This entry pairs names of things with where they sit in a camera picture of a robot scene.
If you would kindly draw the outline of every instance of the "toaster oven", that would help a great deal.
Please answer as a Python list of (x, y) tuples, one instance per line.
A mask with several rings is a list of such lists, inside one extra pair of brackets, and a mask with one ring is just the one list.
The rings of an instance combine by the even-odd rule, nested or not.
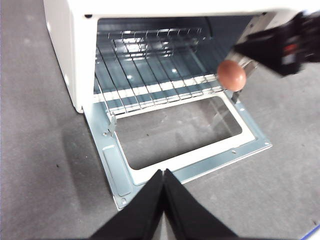
[(186, 183), (272, 146), (216, 71), (230, 59), (248, 75), (256, 63), (232, 46), (296, 11), (202, 0), (44, 0), (44, 9), (118, 209), (158, 169)]

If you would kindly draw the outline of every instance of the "oven rack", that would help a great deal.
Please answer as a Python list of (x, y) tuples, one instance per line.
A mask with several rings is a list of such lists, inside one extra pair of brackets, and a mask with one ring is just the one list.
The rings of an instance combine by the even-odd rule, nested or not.
[[(196, 55), (199, 42), (206, 40), (201, 33), (201, 28), (98, 32), (94, 101), (104, 102), (110, 114), (123, 117), (223, 91), (215, 74)], [(190, 57), (200, 72), (181, 67), (181, 56)], [(165, 79), (158, 78), (151, 61)]]

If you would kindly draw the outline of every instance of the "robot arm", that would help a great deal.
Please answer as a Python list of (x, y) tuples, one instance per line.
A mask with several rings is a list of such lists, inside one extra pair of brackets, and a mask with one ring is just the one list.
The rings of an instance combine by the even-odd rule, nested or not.
[(282, 76), (296, 74), (303, 63), (320, 62), (320, 11), (250, 34), (234, 50)]

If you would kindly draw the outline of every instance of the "brown egg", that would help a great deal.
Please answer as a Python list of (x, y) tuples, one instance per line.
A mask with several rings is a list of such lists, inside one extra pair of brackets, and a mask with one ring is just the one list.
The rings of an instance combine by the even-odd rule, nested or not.
[(239, 91), (246, 84), (246, 72), (235, 61), (224, 60), (217, 69), (218, 80), (221, 85), (231, 91)]

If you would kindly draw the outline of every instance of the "gray carpet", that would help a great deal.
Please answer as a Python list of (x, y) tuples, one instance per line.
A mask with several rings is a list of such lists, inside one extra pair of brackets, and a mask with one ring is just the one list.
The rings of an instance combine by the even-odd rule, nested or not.
[[(185, 186), (240, 236), (300, 238), (320, 223), (320, 65), (259, 67), (241, 100), (273, 147)], [(84, 238), (116, 212), (42, 1), (1, 1), (1, 239)], [(173, 238), (166, 221), (155, 238)]]

